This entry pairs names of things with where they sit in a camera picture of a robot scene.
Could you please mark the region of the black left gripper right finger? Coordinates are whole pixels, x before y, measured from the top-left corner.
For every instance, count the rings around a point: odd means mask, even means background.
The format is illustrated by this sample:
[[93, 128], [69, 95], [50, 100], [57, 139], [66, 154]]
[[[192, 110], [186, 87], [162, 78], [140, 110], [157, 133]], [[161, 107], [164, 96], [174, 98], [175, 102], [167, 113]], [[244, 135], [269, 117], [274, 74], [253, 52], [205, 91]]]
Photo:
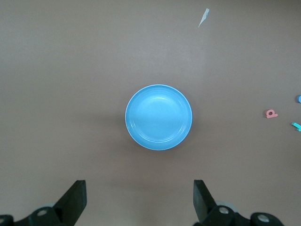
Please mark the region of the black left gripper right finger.
[[249, 219], [241, 216], [230, 207], [218, 205], [203, 180], [194, 180], [193, 204], [198, 222], [196, 226], [281, 226], [275, 216], [255, 212]]

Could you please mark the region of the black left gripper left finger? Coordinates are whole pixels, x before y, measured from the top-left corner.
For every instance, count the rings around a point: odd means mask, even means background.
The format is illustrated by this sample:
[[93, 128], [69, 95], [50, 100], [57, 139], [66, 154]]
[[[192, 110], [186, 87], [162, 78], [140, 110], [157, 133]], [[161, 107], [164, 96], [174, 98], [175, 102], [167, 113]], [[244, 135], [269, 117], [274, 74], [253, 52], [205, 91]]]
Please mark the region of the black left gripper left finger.
[[85, 180], [77, 180], [52, 207], [42, 207], [29, 216], [14, 221], [11, 215], [1, 215], [2, 226], [73, 226], [87, 205]]

